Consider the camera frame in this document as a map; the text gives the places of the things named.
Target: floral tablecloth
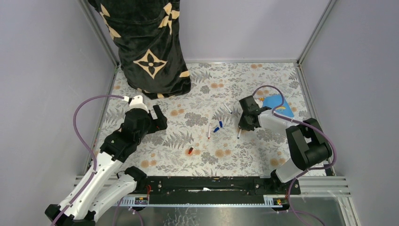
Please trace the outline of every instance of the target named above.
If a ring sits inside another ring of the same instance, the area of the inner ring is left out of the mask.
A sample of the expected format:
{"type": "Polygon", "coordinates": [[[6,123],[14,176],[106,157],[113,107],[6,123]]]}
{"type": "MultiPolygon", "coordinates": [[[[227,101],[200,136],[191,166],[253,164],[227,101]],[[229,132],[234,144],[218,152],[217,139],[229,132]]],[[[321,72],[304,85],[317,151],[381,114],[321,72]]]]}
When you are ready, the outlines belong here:
{"type": "MultiPolygon", "coordinates": [[[[292,63],[265,64],[188,64],[192,90],[184,96],[144,102],[151,109],[159,105],[168,118],[168,129],[147,135],[122,165],[124,170],[137,166],[149,176],[268,176],[289,159],[287,140],[267,128],[242,131],[237,139],[241,107],[238,100],[259,86],[269,84],[283,92],[296,119],[309,114],[292,63]],[[233,111],[230,114],[224,107],[233,111]],[[207,138],[212,129],[223,122],[223,128],[207,138]]],[[[138,91],[128,86],[122,70],[118,70],[112,94],[135,96],[138,91]]],[[[277,94],[261,89],[256,98],[277,94]]],[[[97,139],[96,151],[105,137],[123,122],[128,105],[111,99],[97,139]]],[[[311,171],[323,176],[323,170],[311,171]]]]}

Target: dark green blanket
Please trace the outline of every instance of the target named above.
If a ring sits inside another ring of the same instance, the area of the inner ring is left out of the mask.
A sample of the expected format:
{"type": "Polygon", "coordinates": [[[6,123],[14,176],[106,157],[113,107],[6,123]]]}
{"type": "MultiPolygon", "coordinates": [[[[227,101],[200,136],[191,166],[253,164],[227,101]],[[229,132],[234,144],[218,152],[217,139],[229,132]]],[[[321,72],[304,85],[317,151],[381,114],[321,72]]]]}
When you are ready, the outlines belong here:
{"type": "Polygon", "coordinates": [[[119,48],[131,87],[151,99],[190,92],[179,40],[179,0],[88,0],[119,48]]]}

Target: marker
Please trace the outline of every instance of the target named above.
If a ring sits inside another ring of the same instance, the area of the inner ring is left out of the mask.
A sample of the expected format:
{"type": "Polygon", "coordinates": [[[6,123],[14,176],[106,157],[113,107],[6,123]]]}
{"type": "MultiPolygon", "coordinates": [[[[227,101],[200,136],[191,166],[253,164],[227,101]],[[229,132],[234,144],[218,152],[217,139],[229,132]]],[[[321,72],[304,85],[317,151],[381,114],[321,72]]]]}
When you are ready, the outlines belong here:
{"type": "Polygon", "coordinates": [[[223,102],[223,105],[226,107],[226,109],[230,112],[230,114],[233,114],[233,112],[230,110],[230,108],[223,102]]]}
{"type": "Polygon", "coordinates": [[[211,124],[209,124],[209,128],[208,128],[208,139],[211,138],[211,124]]]}
{"type": "Polygon", "coordinates": [[[241,136],[241,131],[242,131],[242,129],[239,129],[237,139],[239,139],[239,137],[241,136]]]}

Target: wall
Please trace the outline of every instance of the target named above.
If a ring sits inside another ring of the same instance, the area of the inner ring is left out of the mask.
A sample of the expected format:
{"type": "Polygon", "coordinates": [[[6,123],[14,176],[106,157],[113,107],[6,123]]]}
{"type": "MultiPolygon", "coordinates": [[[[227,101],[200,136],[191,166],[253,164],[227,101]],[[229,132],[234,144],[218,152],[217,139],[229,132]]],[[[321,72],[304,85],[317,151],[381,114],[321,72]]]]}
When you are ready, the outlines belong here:
{"type": "MultiPolygon", "coordinates": [[[[328,2],[182,0],[180,42],[184,58],[203,62],[297,59],[328,2]]],[[[108,37],[102,18],[96,18],[108,37]]],[[[116,50],[111,39],[107,40],[116,50]]]]}
{"type": "MultiPolygon", "coordinates": [[[[107,93],[113,65],[76,0],[2,1],[0,28],[0,225],[45,226],[88,156],[74,110],[107,93]]],[[[103,104],[78,115],[89,144],[103,104]]]]}
{"type": "Polygon", "coordinates": [[[303,63],[363,226],[397,225],[398,8],[397,0],[338,1],[303,63]]]}

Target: robotic arm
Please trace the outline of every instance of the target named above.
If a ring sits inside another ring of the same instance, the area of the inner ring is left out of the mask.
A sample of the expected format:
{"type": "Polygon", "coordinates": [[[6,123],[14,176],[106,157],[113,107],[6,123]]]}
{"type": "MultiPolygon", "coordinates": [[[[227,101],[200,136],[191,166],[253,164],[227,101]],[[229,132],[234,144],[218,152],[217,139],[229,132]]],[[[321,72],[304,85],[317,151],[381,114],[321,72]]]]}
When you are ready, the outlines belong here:
{"type": "Polygon", "coordinates": [[[54,221],[61,210],[69,206],[60,215],[56,226],[94,226],[105,211],[123,196],[134,190],[145,189],[147,175],[136,167],[130,167],[125,170],[125,175],[99,194],[104,183],[136,151],[146,134],[167,128],[167,119],[158,105],[153,106],[157,115],[157,119],[153,119],[142,96],[125,97],[124,100],[129,103],[130,110],[126,112],[120,128],[107,136],[101,145],[96,171],[91,166],[80,183],[59,205],[51,204],[47,207],[45,214],[54,221]],[[78,198],[70,203],[83,187],[78,198]]]}
{"type": "MultiPolygon", "coordinates": [[[[253,96],[248,96],[239,103],[243,110],[239,121],[240,129],[249,131],[259,127],[269,128],[287,137],[291,158],[271,173],[274,190],[281,190],[303,171],[331,157],[331,147],[319,133],[304,125],[274,116],[271,108],[260,107],[253,96]]],[[[310,118],[304,122],[322,131],[316,119],[310,118]]]]}

